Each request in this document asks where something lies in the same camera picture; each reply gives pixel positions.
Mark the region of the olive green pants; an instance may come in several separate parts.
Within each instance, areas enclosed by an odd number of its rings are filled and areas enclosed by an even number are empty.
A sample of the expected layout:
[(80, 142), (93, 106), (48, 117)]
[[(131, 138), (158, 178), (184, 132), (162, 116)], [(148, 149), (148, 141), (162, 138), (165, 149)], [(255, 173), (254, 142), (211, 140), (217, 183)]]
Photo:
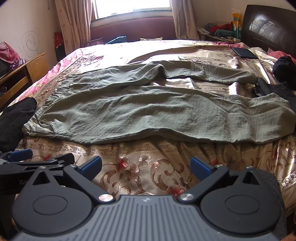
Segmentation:
[(155, 135), (183, 142), (263, 144), (295, 129), (295, 112), (274, 93), (247, 98), (153, 85), (159, 77), (256, 82), (253, 73), (193, 61), (157, 61), (70, 75), (23, 132), (84, 145)]

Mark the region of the black garment at left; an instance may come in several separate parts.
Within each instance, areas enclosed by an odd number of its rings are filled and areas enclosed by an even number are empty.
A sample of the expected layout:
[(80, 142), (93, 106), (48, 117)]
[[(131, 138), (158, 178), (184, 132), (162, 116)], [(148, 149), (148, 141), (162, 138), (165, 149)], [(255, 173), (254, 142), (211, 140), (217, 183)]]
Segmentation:
[(23, 138), (23, 125), (34, 115), (37, 101), (26, 97), (21, 101), (8, 106), (1, 114), (1, 152), (14, 151)]

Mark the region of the floral satin bedspread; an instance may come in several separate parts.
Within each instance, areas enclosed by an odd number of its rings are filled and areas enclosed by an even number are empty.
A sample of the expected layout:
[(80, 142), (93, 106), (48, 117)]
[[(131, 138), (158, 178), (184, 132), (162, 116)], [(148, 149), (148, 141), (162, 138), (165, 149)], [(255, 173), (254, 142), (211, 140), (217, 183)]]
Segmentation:
[[(51, 95), (57, 85), (71, 74), (80, 74), (135, 61), (199, 60), (221, 66), (249, 70), (274, 83), (272, 68), (279, 54), (251, 49), (256, 60), (240, 60), (225, 43), (203, 41), (139, 41), (80, 48), (59, 61), (40, 80), (25, 88), (14, 99), (33, 97), (38, 104)], [(295, 212), (295, 135), (256, 145), (253, 143), (184, 143), (149, 137), (124, 143), (81, 145), (69, 141), (25, 136), (18, 149), (31, 149), (33, 161), (44, 161), (72, 153), (78, 164), (99, 155), (103, 168), (95, 184), (113, 195), (179, 195), (198, 183), (190, 173), (193, 156), (211, 164), (224, 164), (232, 170), (254, 166), (273, 173), (279, 184), (288, 213)]]

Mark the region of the wooden side cabinet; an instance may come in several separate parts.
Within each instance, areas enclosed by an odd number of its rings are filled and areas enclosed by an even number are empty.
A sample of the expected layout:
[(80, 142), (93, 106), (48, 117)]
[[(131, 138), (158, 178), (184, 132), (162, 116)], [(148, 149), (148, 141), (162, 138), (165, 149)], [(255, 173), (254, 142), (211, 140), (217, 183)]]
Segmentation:
[(12, 103), (26, 88), (44, 77), (48, 70), (49, 65), (46, 59), (46, 52), (44, 52), (3, 76), (1, 78), (1, 111)]

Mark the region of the pink bag on cabinet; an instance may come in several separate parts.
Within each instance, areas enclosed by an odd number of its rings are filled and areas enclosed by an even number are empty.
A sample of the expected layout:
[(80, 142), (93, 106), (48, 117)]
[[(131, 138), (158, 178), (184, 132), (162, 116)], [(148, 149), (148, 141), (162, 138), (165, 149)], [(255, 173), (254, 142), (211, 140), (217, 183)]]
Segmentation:
[(19, 54), (6, 42), (0, 42), (0, 59), (12, 64), (20, 59)]

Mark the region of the red bag by curtain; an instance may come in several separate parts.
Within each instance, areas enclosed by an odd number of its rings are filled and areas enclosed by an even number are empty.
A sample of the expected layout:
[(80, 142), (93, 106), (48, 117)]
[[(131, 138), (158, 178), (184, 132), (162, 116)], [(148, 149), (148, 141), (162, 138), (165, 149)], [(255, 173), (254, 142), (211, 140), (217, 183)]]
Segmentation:
[(54, 47), (57, 61), (61, 61), (63, 58), (66, 57), (64, 40), (61, 32), (54, 33)]

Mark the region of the folded black knit garment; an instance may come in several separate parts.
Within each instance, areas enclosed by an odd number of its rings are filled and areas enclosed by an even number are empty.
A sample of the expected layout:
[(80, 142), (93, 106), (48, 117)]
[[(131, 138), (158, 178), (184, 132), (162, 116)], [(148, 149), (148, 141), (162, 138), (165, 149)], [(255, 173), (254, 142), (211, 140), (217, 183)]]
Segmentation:
[(288, 89), (284, 84), (271, 85), (266, 83), (262, 78), (258, 78), (255, 87), (252, 89), (251, 94), (253, 97), (265, 96), (275, 93), (279, 97), (287, 100), (291, 109), (295, 112), (296, 97), (292, 90)]

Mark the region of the black smartphone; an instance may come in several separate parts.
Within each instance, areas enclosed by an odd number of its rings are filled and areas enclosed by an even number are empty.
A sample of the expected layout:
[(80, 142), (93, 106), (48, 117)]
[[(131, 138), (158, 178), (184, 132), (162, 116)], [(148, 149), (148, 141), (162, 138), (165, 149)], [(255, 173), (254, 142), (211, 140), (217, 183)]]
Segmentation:
[(253, 54), (251, 51), (249, 51), (248, 49), (233, 48), (233, 47), (231, 47), (231, 49), (241, 58), (258, 59), (258, 57), (255, 54)]

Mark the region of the black garment near headboard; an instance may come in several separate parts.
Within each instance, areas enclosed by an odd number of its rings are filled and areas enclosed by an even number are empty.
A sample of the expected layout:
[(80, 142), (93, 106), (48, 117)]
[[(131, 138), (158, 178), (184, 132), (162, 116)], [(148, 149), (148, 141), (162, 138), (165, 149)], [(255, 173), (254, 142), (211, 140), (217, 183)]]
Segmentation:
[(273, 66), (273, 75), (280, 83), (295, 82), (295, 63), (290, 56), (280, 57)]

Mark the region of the blue object behind bed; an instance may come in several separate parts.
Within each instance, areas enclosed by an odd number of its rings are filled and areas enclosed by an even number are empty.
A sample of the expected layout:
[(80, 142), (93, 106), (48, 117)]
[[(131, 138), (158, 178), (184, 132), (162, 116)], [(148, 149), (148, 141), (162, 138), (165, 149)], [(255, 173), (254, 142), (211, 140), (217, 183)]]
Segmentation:
[(107, 44), (117, 44), (117, 43), (125, 43), (127, 42), (127, 37), (126, 36), (118, 36), (113, 40), (110, 40), (107, 42)]

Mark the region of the pink cloth near headboard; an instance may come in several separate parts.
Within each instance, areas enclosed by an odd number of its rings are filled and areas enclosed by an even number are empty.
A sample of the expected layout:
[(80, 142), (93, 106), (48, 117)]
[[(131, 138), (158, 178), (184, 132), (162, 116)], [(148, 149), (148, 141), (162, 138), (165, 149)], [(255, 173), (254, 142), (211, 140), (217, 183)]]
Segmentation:
[(293, 61), (293, 63), (296, 64), (296, 59), (292, 55), (287, 54), (287, 53), (285, 53), (283, 51), (273, 51), (271, 48), (269, 48), (268, 51), (267, 51), (267, 54), (269, 56), (272, 56), (272, 57), (276, 58), (276, 59), (279, 59), (280, 57), (289, 56), (291, 58), (291, 60)]

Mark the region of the left beige curtain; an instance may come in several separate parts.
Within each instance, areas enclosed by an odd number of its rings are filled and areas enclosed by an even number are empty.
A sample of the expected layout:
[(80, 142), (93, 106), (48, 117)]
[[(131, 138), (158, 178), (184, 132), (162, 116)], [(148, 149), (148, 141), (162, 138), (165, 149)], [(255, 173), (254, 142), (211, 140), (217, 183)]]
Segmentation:
[(93, 1), (56, 0), (55, 4), (68, 55), (90, 41)]

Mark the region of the beige curtain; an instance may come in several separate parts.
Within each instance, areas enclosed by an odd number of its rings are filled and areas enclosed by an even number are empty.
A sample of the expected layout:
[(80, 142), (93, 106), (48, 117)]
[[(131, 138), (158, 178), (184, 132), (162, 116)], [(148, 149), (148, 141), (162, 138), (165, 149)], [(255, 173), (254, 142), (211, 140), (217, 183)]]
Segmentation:
[(56, 0), (55, 4), (68, 55), (90, 41), (93, 1)]
[(171, 0), (177, 39), (199, 40), (192, 1)]

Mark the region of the cluttered nightstand pile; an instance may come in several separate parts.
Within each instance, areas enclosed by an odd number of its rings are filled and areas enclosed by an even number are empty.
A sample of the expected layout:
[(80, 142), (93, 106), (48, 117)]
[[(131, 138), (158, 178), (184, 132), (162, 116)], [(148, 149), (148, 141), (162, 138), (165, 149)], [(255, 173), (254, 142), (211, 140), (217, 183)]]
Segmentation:
[(208, 23), (204, 27), (197, 27), (197, 33), (203, 41), (211, 42), (241, 42), (241, 29), (237, 28), (233, 22), (224, 25)]

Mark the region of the right beige curtain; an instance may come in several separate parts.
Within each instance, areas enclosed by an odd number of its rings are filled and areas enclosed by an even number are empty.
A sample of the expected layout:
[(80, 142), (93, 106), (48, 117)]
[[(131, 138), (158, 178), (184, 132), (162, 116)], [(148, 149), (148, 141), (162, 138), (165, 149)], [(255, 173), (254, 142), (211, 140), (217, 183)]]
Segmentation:
[(177, 39), (199, 40), (192, 1), (171, 0)]

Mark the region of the window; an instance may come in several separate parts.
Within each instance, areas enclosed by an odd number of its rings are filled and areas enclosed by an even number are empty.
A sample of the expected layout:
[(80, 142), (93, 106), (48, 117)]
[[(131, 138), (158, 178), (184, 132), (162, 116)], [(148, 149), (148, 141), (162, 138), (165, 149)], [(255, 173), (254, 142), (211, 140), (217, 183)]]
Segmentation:
[(96, 19), (138, 11), (171, 10), (169, 0), (96, 0), (93, 1)]

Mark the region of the dark wooden headboard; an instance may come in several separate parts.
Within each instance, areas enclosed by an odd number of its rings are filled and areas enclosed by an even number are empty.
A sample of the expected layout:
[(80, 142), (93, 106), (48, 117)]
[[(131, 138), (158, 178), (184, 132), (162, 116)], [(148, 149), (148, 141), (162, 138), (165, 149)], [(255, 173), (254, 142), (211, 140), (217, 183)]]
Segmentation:
[(295, 11), (289, 9), (249, 4), (244, 13), (241, 42), (295, 57), (295, 18)]

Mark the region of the yellow flower package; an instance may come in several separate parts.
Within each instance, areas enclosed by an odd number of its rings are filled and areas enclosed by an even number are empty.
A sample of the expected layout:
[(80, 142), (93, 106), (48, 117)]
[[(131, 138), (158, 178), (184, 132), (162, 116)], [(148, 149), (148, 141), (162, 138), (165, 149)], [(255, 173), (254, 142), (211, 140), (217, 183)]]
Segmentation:
[(243, 15), (240, 10), (232, 9), (233, 33), (236, 39), (241, 39)]

